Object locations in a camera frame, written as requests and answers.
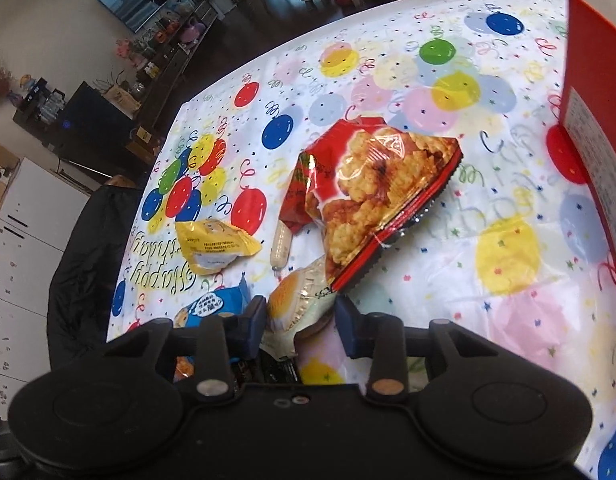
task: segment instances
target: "yellow snack packet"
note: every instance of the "yellow snack packet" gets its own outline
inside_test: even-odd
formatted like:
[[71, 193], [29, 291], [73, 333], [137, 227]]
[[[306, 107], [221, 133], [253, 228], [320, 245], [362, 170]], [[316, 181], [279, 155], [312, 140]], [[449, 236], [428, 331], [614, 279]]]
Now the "yellow snack packet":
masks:
[[246, 231], [219, 220], [175, 222], [181, 254], [200, 276], [219, 272], [238, 256], [252, 256], [261, 244]]

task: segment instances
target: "blue balloon print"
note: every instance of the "blue balloon print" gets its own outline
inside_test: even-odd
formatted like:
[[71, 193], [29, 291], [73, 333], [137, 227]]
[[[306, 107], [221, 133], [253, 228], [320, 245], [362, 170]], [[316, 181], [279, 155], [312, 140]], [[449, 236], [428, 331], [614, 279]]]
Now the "blue balloon print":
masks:
[[124, 306], [124, 296], [126, 295], [126, 280], [121, 280], [115, 289], [115, 295], [112, 297], [112, 315], [117, 317], [121, 314], [121, 309]]
[[398, 130], [403, 130], [404, 132], [416, 132], [418, 131], [416, 128], [410, 126], [408, 119], [406, 119], [406, 115], [403, 112], [397, 112], [392, 118], [388, 121], [388, 124], [393, 128], [397, 128]]
[[299, 126], [304, 120], [304, 111], [299, 105], [292, 104], [280, 111], [279, 115], [288, 115], [292, 118], [294, 126]]
[[192, 148], [186, 148], [181, 155], [179, 155], [178, 159], [181, 161], [181, 168], [179, 168], [179, 174], [177, 175], [177, 180], [179, 180], [184, 174], [188, 171], [188, 157], [192, 152]]
[[480, 75], [477, 83], [482, 90], [479, 104], [491, 112], [507, 114], [517, 104], [517, 96], [505, 79], [496, 75]]
[[274, 150], [281, 146], [293, 130], [293, 118], [289, 115], [278, 115], [272, 119], [261, 134], [264, 148]]
[[163, 195], [159, 192], [159, 189], [155, 188], [146, 197], [144, 200], [144, 205], [142, 206], [142, 220], [149, 221], [155, 213], [159, 211], [159, 208], [162, 206]]
[[488, 18], [486, 18], [486, 25], [488, 25], [491, 30], [504, 36], [514, 36], [524, 31], [523, 23], [514, 16], [504, 14], [503, 12], [496, 12], [488, 16]]
[[201, 191], [193, 189], [190, 197], [179, 214], [175, 217], [177, 222], [192, 222], [197, 220], [199, 211], [201, 210]]
[[559, 209], [563, 238], [570, 250], [588, 263], [606, 260], [608, 242], [595, 203], [587, 196], [570, 194]]
[[464, 18], [464, 23], [466, 27], [470, 30], [474, 30], [475, 32], [480, 32], [482, 34], [492, 34], [492, 30], [486, 24], [486, 19], [489, 17], [489, 14], [486, 12], [469, 12], [466, 14]]
[[308, 110], [308, 119], [317, 126], [330, 126], [341, 119], [346, 111], [346, 100], [339, 94], [322, 94]]
[[616, 431], [599, 457], [597, 477], [616, 480]]

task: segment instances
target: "pink balloon print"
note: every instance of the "pink balloon print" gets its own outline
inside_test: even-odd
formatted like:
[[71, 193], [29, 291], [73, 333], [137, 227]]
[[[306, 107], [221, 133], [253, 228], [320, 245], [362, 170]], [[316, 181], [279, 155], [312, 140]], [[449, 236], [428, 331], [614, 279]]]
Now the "pink balloon print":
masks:
[[543, 368], [555, 370], [568, 322], [562, 307], [545, 287], [505, 298], [492, 314], [489, 339]]
[[335, 43], [330, 46], [327, 46], [325, 50], [322, 52], [322, 56], [319, 58], [319, 63], [324, 64], [326, 62], [326, 58], [336, 52], [338, 50], [352, 50], [352, 46], [349, 43]]
[[379, 88], [372, 76], [366, 76], [352, 87], [350, 100], [359, 110], [378, 111], [384, 108], [392, 97], [392, 90]]
[[440, 110], [432, 100], [429, 88], [411, 90], [403, 100], [403, 112], [410, 125], [422, 133], [439, 133], [449, 130], [457, 120], [457, 112]]
[[293, 82], [299, 75], [299, 69], [302, 67], [302, 62], [297, 58], [288, 59], [279, 63], [275, 68], [273, 79], [281, 81], [284, 85]]

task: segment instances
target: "white cabinet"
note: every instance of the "white cabinet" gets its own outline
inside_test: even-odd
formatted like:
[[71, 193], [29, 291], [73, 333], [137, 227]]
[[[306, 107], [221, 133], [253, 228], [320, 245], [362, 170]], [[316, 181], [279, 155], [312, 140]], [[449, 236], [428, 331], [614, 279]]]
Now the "white cabinet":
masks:
[[0, 219], [0, 298], [45, 316], [48, 287], [62, 254]]
[[64, 251], [87, 200], [81, 191], [25, 158], [3, 199], [0, 219]]
[[31, 381], [49, 371], [46, 318], [0, 300], [0, 374]]
[[88, 196], [27, 159], [0, 206], [0, 417], [50, 371], [46, 315], [54, 272]]
[[0, 417], [3, 420], [6, 420], [10, 400], [24, 386], [26, 386], [25, 381], [19, 381], [0, 374]]

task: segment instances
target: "plastic wrapper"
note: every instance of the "plastic wrapper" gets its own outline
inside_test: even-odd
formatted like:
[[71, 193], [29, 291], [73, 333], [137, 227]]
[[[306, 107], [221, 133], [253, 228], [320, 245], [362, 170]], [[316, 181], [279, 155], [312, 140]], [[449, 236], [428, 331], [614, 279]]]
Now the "plastic wrapper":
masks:
[[346, 290], [446, 186], [459, 142], [402, 132], [382, 118], [337, 121], [303, 150], [279, 215], [296, 233], [323, 231], [326, 280]]
[[[242, 274], [242, 280], [238, 286], [217, 288], [197, 298], [188, 306], [185, 306], [175, 315], [174, 327], [184, 328], [199, 326], [201, 320], [207, 316], [238, 316], [250, 303], [250, 291], [246, 278]], [[177, 359], [177, 372], [179, 378], [188, 377], [194, 370], [192, 357], [179, 357]]]
[[261, 251], [261, 244], [246, 231], [219, 220], [175, 222], [175, 229], [181, 254], [200, 276], [219, 272], [239, 256]]
[[261, 348], [278, 360], [296, 356], [295, 338], [308, 337], [324, 327], [335, 296], [326, 282], [324, 257], [288, 274], [268, 298]]

